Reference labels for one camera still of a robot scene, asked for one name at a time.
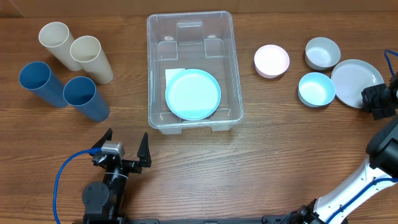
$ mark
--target plate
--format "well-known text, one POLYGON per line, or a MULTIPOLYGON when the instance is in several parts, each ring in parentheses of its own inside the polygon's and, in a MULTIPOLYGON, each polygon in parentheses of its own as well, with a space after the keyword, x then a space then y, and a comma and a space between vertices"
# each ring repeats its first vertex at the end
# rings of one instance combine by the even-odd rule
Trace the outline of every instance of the plate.
POLYGON ((356 59, 345 60, 336 65, 331 73, 331 80, 335 84, 336 96, 353 108, 363 107, 361 92, 365 88, 384 83, 377 69, 356 59))
POLYGON ((221 101, 221 88, 208 72, 188 69, 176 74, 166 87, 170 110, 189 121, 205 119, 216 111, 221 101))

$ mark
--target table surface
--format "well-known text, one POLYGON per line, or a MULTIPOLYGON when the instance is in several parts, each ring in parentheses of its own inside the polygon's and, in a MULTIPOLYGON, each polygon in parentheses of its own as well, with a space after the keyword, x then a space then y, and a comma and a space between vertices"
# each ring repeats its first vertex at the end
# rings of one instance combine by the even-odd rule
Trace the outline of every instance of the table surface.
MULTIPOLYGON (((234 14, 234 32, 245 117, 231 131, 185 129, 165 136, 147 122, 146 16, 0 20, 0 223, 54 223, 54 179, 74 152, 91 147, 108 128, 136 159, 149 133, 152 167, 131 174, 124 210, 132 218, 232 218, 283 214, 333 190, 362 163, 368 141, 389 121, 345 106, 324 110, 297 98, 300 78, 311 70, 303 59, 314 37, 333 39, 342 60, 374 65, 386 82, 384 49, 397 50, 398 12, 234 14), (71 72, 39 44, 48 22, 66 23, 75 38, 99 39, 114 79, 99 86, 111 108, 102 123, 68 106, 56 109, 24 90, 21 68, 36 60, 66 83, 71 72), (291 64, 278 80, 260 77, 256 50, 277 44, 291 64)), ((104 170, 81 156, 63 171, 58 188, 62 223, 81 220, 81 193, 104 170)), ((398 187, 386 189, 355 210, 352 223, 398 222, 398 187)))

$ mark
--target blue cable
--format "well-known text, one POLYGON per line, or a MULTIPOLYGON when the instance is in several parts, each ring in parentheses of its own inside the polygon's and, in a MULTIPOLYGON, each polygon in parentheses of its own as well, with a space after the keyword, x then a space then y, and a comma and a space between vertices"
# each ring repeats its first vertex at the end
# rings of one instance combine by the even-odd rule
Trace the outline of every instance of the blue cable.
POLYGON ((70 162, 76 156, 82 155, 84 153, 96 154, 97 152, 100 152, 100 151, 101 151, 101 148, 92 148, 92 149, 87 149, 87 150, 77 152, 74 155, 72 155, 71 157, 69 157, 69 159, 67 159, 62 164, 60 170, 58 171, 57 177, 55 178, 54 196, 53 196, 53 201, 52 201, 52 210, 54 213, 55 222, 57 222, 57 224, 61 224, 60 220, 58 218, 58 215, 57 215, 57 190, 58 190, 58 181, 60 180, 60 176, 61 176, 63 168, 65 168, 65 166, 68 164, 68 162, 70 162))
POLYGON ((391 75, 394 77, 395 73, 394 73, 394 70, 392 69, 390 58, 388 57, 387 53, 390 53, 390 54, 395 55, 397 57, 398 57, 398 53, 397 52, 393 52, 392 50, 385 50, 384 51, 384 56, 385 56, 385 58, 387 60, 388 67, 390 68, 391 75))
POLYGON ((379 182, 383 182, 383 181, 391 181, 393 183, 398 182, 398 178, 380 178, 377 180, 374 180, 373 182, 369 183, 364 189, 362 189, 362 191, 360 191, 357 195, 355 195, 355 197, 353 197, 347 204, 345 204, 344 206, 342 206, 339 210, 335 211, 331 217, 328 219, 328 221, 326 221, 325 224, 329 224, 333 218, 335 218, 341 211, 346 210, 346 208, 348 208, 348 206, 350 206, 352 203, 354 203, 358 198, 360 198, 360 196, 362 196, 362 194, 364 194, 369 188, 371 188, 373 185, 376 185, 379 182))

